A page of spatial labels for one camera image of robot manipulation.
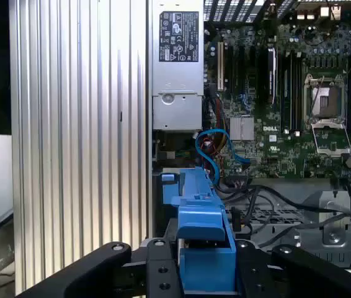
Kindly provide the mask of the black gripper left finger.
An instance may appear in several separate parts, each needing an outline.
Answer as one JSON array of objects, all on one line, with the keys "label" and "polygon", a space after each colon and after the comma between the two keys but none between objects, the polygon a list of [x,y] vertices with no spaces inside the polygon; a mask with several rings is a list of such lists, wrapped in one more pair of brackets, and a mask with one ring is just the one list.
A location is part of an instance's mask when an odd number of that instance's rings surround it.
[{"label": "black gripper left finger", "polygon": [[182,297],[171,246],[146,240],[137,250],[108,243],[44,279],[20,297]]}]

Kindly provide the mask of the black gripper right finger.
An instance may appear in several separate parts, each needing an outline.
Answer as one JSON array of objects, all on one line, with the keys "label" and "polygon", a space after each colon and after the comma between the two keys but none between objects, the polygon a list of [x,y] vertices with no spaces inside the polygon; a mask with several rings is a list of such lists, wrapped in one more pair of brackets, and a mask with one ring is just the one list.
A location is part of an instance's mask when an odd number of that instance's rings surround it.
[{"label": "black gripper right finger", "polygon": [[268,254],[238,240],[236,267],[242,297],[351,297],[351,272],[291,245]]}]

